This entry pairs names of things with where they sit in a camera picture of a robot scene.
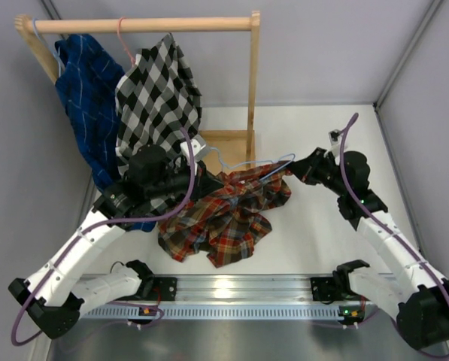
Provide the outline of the red orange plaid shirt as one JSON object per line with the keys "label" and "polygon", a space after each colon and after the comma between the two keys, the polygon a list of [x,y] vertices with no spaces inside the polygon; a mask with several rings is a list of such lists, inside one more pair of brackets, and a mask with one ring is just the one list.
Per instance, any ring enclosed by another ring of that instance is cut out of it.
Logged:
{"label": "red orange plaid shirt", "polygon": [[284,206],[292,194],[284,180],[291,175],[286,168],[260,180],[270,169],[265,165],[219,173],[222,189],[158,223],[159,246],[178,262],[204,251],[216,268],[251,257],[256,244],[272,231],[262,213]]}

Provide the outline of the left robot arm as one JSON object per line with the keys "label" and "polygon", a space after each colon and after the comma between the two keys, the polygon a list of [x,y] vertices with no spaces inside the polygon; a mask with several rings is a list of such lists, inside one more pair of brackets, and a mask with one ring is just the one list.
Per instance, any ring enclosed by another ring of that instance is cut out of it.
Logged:
{"label": "left robot arm", "polygon": [[223,187],[206,169],[210,147],[197,138],[181,143],[180,163],[168,160],[157,145],[141,147],[129,160],[123,179],[107,187],[82,224],[37,272],[16,278],[8,287],[39,332],[62,337],[79,319],[118,299],[145,300],[153,293],[155,276],[135,260],[116,272],[83,281],[89,265],[136,223],[173,217],[190,200]]}

